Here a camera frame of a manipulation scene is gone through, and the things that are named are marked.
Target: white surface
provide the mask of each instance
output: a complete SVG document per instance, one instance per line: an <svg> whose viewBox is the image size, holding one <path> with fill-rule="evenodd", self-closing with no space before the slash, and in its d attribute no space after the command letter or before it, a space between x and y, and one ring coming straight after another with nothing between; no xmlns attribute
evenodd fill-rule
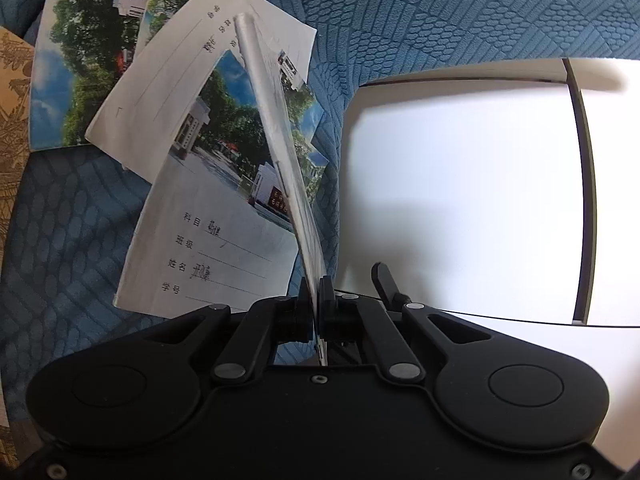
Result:
<svg viewBox="0 0 640 480"><path fill-rule="evenodd" d="M594 446L623 469L640 460L640 328L561 326L460 317L571 355L593 367L609 388L609 411Z"/></svg>
<svg viewBox="0 0 640 480"><path fill-rule="evenodd" d="M582 181L566 86L438 81L360 89L347 111L337 287L384 261L436 308L571 322Z"/></svg>
<svg viewBox="0 0 640 480"><path fill-rule="evenodd" d="M596 179L598 238L588 324L640 326L640 62L571 64L582 86ZM591 89L607 79L607 89Z"/></svg>

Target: blank line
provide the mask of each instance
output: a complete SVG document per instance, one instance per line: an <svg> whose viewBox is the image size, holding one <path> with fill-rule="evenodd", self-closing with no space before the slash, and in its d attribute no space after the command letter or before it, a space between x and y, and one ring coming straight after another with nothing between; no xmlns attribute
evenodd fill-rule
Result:
<svg viewBox="0 0 640 480"><path fill-rule="evenodd" d="M206 78L205 78L205 81L203 81L203 82L202 82L202 84L200 84L200 85L197 85L197 86L196 86L196 91L191 95L191 98L189 99L189 102L190 102L190 103L193 103L194 99L196 98L196 95L199 95L199 94L200 94L200 92L202 91L202 88L203 88L203 87L204 87L204 85L205 85L206 79L208 79L208 78L209 78L209 75L211 75L211 72L213 72L213 70L215 69L215 67L216 67L215 65L214 65L214 66L212 66L212 67L211 67L211 71L209 72L209 74L207 74L207 76L206 76ZM178 116L178 120L176 121L176 123L175 123L175 124L172 124L171 128L170 128L168 131L170 131L170 132L174 132L174 131L176 131L176 130L177 130L177 128L178 128L178 125L179 125L179 124L181 124L181 123L183 123L183 122L184 122L184 119L182 118L182 116L181 116L181 115L180 115L180 116Z"/></svg>
<svg viewBox="0 0 640 480"><path fill-rule="evenodd" d="M176 47L174 48L174 51L169 55L169 57L166 59L166 61L164 62L164 64L160 67L160 70L158 70L156 72L156 74L154 75L153 79L151 81L149 81L149 84L146 85L146 88L143 90L142 94L140 94L140 97L137 98L136 102L134 103L134 107L138 104L138 102L140 101L140 99L142 99L144 97L144 95L146 94L146 91L149 89L149 87L151 86L151 83L153 81L156 80L156 78L158 77L159 73L161 72L161 70L167 65L167 63L169 63L169 60L174 56L174 54L176 53L176 51L178 50L178 48L180 48L180 46L187 40L187 38L190 36L190 34L193 32L193 29L196 28L198 25L200 25L200 22L203 20L204 18L200 18L200 21L198 23L196 23L195 25L193 25L193 27L191 28L191 30L189 32L187 32L187 35L182 38L182 41L180 43L178 43L178 45L176 45Z"/></svg>
<svg viewBox="0 0 640 480"><path fill-rule="evenodd" d="M210 232L210 231L207 231L207 233L209 233L211 236L216 236L216 235L211 234L211 232ZM228 244L231 244L231 245L233 245L233 246L236 246L238 249L242 249L243 251L247 251L248 253L251 253L251 254L253 254L254 256L258 256L258 258L262 258L263 260L267 260L268 262L273 263L270 259L265 258L264 256L260 256L260 254L256 254L256 253L254 253L254 252L250 251L249 249L245 249L244 247L241 247L241 246L239 246L238 244L235 244L235 243L233 243L233 242L230 242L229 240L225 240L222 236L218 236L217 238L220 238L222 241L224 241L224 242L226 242L226 243L228 243Z"/></svg>
<svg viewBox="0 0 640 480"><path fill-rule="evenodd" d="M228 265L229 267L233 267L234 269L244 270L244 272L247 272L247 273L252 274L254 276L258 276L258 278L262 278L264 280L267 279L265 276L261 276L260 274L256 274L255 272L251 272L250 270L242 269L241 267L236 267L235 265L228 264L227 262L223 262L222 260L214 258L213 256L209 256L208 254L201 253L200 251L198 251L198 254L202 254L202 256L206 256L207 258L211 258L212 260L216 260L217 262L220 262L221 264Z"/></svg>
<svg viewBox="0 0 640 480"><path fill-rule="evenodd" d="M191 62L187 66L187 68L185 68L184 72L182 72L182 75L180 76L180 79L178 79L178 81L175 82L174 88L169 92L169 94L164 99L164 101L162 101L162 104L158 107L158 111L154 115L154 119L153 119L154 121L156 120L156 117L158 117L158 114L162 111L162 107L164 107L164 104L169 100L169 97L171 97L174 94L174 90L178 86L178 83L180 83L180 81L182 81L182 78L187 73L187 71L191 68L191 65L193 64L193 62L196 61L196 59L198 59L199 55L200 55L200 51L198 51L198 53L193 57L193 59L191 60Z"/></svg>
<svg viewBox="0 0 640 480"><path fill-rule="evenodd" d="M201 301L203 303L209 303L209 304L217 303L217 301L201 300L200 298L192 298L191 296L185 296L185 298L187 298L188 300Z"/></svg>
<svg viewBox="0 0 640 480"><path fill-rule="evenodd" d="M222 285L222 286L228 286L228 288L234 288L235 290L239 290L240 292L246 292L247 294L251 294L252 296L256 296L257 298L260 298L260 294L256 294L255 292L251 292L249 290L244 290L244 288L237 288L236 286L227 285L226 283L217 282L216 280L210 280L209 278L206 278L203 281L204 282L217 283L218 285Z"/></svg>

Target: red sign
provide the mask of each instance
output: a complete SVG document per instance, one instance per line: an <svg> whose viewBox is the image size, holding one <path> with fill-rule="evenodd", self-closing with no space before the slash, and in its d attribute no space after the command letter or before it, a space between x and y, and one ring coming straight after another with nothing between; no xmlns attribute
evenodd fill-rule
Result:
<svg viewBox="0 0 640 480"><path fill-rule="evenodd" d="M284 197L282 196L282 192L277 187L271 188L271 195L269 197L270 207L273 207L276 211L279 211L285 215L288 215L287 212L287 204L284 202Z"/></svg>

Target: brown patterned paper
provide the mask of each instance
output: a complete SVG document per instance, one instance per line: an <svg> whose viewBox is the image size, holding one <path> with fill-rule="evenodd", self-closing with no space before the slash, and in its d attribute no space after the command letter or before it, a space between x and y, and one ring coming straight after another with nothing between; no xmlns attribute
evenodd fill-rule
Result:
<svg viewBox="0 0 640 480"><path fill-rule="evenodd" d="M0 27L0 258L22 172L29 158L28 117L33 47ZM18 466L0 390L0 461Z"/></svg>

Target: metal pin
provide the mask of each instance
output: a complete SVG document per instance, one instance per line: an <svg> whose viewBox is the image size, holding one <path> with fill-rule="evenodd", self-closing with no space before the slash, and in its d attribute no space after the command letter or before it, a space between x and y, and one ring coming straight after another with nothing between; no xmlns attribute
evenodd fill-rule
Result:
<svg viewBox="0 0 640 480"><path fill-rule="evenodd" d="M420 368L411 363L396 363L389 367L389 373L396 379L415 379L420 375Z"/></svg>
<svg viewBox="0 0 640 480"><path fill-rule="evenodd" d="M588 464L578 464L571 469L571 478L574 480L587 480L591 476L592 469Z"/></svg>
<svg viewBox="0 0 640 480"><path fill-rule="evenodd" d="M222 363L214 368L213 373L220 379L239 379L246 370L242 365L236 363Z"/></svg>
<svg viewBox="0 0 640 480"><path fill-rule="evenodd" d="M65 480L66 469L60 464L49 464L47 466L47 476L51 480Z"/></svg>

